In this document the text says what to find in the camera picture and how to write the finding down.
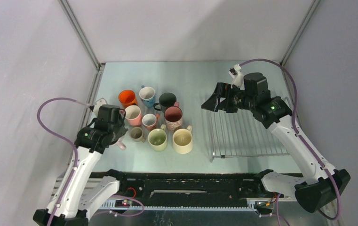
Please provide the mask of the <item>pink patterned mug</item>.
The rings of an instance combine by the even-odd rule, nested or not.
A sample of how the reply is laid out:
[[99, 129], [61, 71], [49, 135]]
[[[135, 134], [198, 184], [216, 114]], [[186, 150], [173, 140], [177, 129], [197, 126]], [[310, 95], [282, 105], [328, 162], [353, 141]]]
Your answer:
[[183, 112], [179, 107], [179, 102], [166, 109], [164, 113], [165, 123], [169, 131], [181, 128], [183, 124]]

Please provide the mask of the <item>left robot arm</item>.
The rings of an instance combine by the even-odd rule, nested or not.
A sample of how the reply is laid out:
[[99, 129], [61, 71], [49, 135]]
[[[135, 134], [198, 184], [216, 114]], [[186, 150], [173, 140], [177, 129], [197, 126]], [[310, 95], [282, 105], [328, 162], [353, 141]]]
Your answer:
[[117, 176], [105, 176], [83, 195], [93, 168], [106, 148], [125, 149], [126, 111], [116, 105], [102, 105], [97, 117], [82, 128], [73, 143], [74, 153], [61, 186], [45, 209], [36, 210], [33, 220], [39, 226], [87, 226], [90, 219], [112, 195], [123, 196], [128, 183]]

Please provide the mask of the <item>pale green cup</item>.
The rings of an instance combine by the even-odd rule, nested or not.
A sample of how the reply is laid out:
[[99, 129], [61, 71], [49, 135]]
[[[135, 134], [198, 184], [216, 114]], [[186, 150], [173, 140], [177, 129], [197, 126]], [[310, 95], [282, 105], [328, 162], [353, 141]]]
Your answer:
[[148, 134], [147, 140], [154, 151], [164, 151], [167, 147], [166, 125], [162, 124], [160, 128], [153, 129]]

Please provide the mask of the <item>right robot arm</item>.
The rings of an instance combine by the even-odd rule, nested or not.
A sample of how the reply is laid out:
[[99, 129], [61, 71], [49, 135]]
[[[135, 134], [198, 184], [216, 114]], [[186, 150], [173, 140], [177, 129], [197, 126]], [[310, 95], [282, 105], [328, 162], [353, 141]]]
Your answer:
[[281, 97], [271, 97], [267, 79], [262, 73], [243, 76], [243, 84], [244, 89], [237, 84], [217, 83], [201, 108], [226, 113], [250, 111], [282, 143], [302, 173], [300, 178], [266, 169], [255, 175], [254, 193], [260, 197], [270, 192], [294, 197], [310, 213], [320, 211], [334, 200], [340, 206], [341, 194], [350, 181], [347, 170], [336, 169], [310, 144], [293, 119], [294, 111]]

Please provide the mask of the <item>light blue mug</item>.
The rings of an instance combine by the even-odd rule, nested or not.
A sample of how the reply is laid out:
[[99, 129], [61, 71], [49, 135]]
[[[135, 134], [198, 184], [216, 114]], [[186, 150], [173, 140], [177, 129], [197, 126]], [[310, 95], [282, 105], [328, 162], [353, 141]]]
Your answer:
[[141, 89], [139, 91], [139, 97], [142, 101], [142, 103], [147, 107], [147, 108], [153, 108], [154, 104], [155, 104], [155, 89], [149, 86], [141, 86]]

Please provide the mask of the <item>beige mug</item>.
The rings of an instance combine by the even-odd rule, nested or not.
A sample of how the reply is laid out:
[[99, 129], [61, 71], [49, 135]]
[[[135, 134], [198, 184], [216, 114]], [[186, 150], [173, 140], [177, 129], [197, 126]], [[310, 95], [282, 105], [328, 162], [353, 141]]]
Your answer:
[[145, 138], [145, 133], [143, 131], [143, 129], [141, 127], [133, 127], [130, 132], [129, 132], [130, 138], [134, 141], [134, 142], [145, 142], [146, 138]]

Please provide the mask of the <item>cream cup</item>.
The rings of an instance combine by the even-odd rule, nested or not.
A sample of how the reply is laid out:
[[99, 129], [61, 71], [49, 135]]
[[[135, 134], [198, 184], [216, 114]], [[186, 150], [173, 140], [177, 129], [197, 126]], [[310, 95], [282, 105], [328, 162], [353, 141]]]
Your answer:
[[173, 149], [179, 154], [187, 154], [193, 149], [192, 126], [178, 129], [173, 133]]

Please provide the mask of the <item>orange mug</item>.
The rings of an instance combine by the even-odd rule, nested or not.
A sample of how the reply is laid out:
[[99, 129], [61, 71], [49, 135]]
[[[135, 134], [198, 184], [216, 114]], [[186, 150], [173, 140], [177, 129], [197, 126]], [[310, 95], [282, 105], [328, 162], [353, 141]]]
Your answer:
[[121, 91], [119, 93], [118, 99], [124, 109], [132, 105], [138, 105], [135, 92], [129, 89]]

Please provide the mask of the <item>white lilac mug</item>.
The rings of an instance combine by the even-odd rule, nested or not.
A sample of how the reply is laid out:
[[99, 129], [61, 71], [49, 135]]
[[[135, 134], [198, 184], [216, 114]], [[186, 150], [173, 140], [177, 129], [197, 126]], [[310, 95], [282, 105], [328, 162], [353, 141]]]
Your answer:
[[126, 145], [121, 141], [121, 140], [118, 140], [116, 141], [113, 146], [116, 146], [118, 147], [120, 150], [126, 150]]

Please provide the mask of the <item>small pink cup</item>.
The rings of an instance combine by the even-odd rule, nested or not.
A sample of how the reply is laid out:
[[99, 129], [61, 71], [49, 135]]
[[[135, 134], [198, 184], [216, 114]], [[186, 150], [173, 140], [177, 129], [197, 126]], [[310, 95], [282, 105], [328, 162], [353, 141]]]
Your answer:
[[144, 127], [148, 130], [148, 131], [152, 131], [154, 129], [157, 128], [157, 124], [160, 118], [160, 114], [146, 114], [145, 116], [143, 116], [142, 118], [142, 124], [144, 125]]

